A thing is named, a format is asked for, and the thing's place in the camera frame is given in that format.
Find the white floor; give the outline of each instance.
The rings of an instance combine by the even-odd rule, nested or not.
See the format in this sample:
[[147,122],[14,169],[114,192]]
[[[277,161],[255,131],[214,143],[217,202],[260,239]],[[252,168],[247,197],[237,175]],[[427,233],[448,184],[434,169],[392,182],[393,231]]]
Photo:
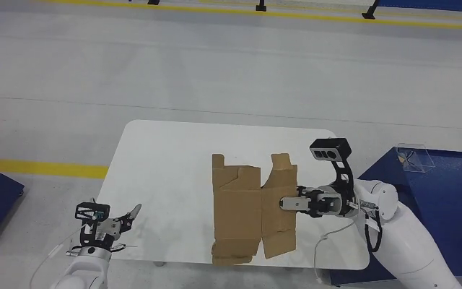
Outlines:
[[[138,118],[329,129],[356,176],[400,142],[462,149],[462,30],[0,3],[0,158],[109,165]],[[0,284],[23,289],[102,181],[14,177],[27,193],[0,235]],[[118,260],[110,285],[324,288],[308,269]]]

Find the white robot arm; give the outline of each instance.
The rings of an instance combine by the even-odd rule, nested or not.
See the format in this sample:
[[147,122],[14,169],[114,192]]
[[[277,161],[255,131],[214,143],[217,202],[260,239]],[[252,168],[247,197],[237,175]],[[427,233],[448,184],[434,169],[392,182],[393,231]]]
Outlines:
[[396,188],[380,181],[353,180],[346,139],[317,139],[310,150],[316,159],[332,162],[337,178],[319,188],[299,186],[299,197],[281,199],[283,210],[311,217],[357,216],[355,225],[369,251],[405,287],[462,289],[428,230],[398,201]]
[[109,218],[106,204],[83,202],[76,208],[75,218],[82,220],[81,246],[77,257],[51,289],[107,289],[109,261],[113,252],[126,246],[113,246],[121,234],[130,230],[141,209],[138,204],[123,217]]

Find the yellow stripe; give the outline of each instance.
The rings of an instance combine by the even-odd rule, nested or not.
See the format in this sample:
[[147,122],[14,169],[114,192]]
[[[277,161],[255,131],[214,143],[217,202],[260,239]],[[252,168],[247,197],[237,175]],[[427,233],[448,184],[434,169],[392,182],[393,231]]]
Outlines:
[[137,8],[137,9],[157,9],[157,10],[199,12],[199,13],[242,14],[242,15],[258,15],[258,16],[263,16],[263,17],[284,17],[284,18],[292,18],[292,19],[324,20],[324,21],[334,21],[334,22],[415,26],[415,27],[426,27],[426,28],[462,29],[462,24],[452,24],[452,23],[416,22],[416,21],[399,21],[399,20],[366,20],[360,17],[341,17],[341,16],[316,15],[316,14],[297,14],[297,13],[289,13],[289,12],[258,12],[258,11],[239,10],[239,9],[220,9],[220,8],[207,8],[207,7],[179,7],[179,6],[163,6],[163,5],[157,6],[157,5],[148,5],[148,4],[135,4],[135,3],[128,3],[128,2],[104,2],[104,1],[92,1],[92,0],[38,0],[38,1],[61,3],[61,4],[103,6],[103,7],[125,7],[125,8]]
[[[215,1],[215,0],[198,0],[202,4],[221,4],[221,5],[235,5],[235,6],[255,6],[255,3],[250,2],[236,2],[236,1]],[[283,8],[283,9],[302,9],[313,11],[327,11],[327,12],[342,12],[342,13],[355,13],[361,14],[366,12],[365,9],[343,9],[343,8],[329,8],[329,7],[310,7],[310,6],[297,6],[285,4],[267,4],[268,7]],[[455,15],[440,15],[440,14],[417,14],[417,13],[402,13],[402,12],[380,12],[376,11],[374,15],[383,16],[400,16],[400,17],[416,17],[416,18],[434,18],[434,19],[450,19],[462,20],[462,16]]]
[[29,160],[0,160],[2,173],[31,173],[37,175],[73,176],[77,178],[104,178],[108,167],[76,163],[46,163]]

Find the table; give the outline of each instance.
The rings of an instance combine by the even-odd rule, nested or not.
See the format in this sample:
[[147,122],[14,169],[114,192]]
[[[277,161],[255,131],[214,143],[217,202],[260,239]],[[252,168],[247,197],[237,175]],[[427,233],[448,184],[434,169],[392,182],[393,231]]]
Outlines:
[[[136,248],[114,254],[116,259],[154,262],[211,263],[214,243],[212,154],[226,165],[261,168],[261,183],[271,171],[271,154],[288,152],[298,165],[304,186],[335,179],[329,162],[318,161],[309,146],[317,138],[335,137],[327,130],[265,126],[132,121],[123,131],[99,203],[111,216],[124,215],[136,204],[142,209],[133,229],[119,240]],[[250,265],[313,267],[314,246],[322,233],[348,219],[297,216],[297,250],[266,260],[262,243]],[[318,247],[317,265],[326,269],[363,269],[369,262],[365,242],[353,226]]]

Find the cardboard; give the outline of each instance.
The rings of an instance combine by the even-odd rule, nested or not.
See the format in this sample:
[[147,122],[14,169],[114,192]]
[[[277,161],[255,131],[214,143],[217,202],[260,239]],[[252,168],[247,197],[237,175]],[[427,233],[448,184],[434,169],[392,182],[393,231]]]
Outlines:
[[223,155],[212,155],[215,243],[213,264],[252,261],[261,240],[260,168],[225,166]]
[[261,232],[265,258],[294,251],[295,211],[284,211],[279,207],[283,197],[297,197],[297,166],[290,162],[289,154],[271,155],[273,169],[261,188],[262,223]]
[[251,262],[262,237],[267,259],[295,250],[296,213],[281,210],[279,200],[297,196],[297,166],[288,154],[271,159],[273,169],[260,187],[260,168],[225,166],[223,155],[212,155],[213,264]]

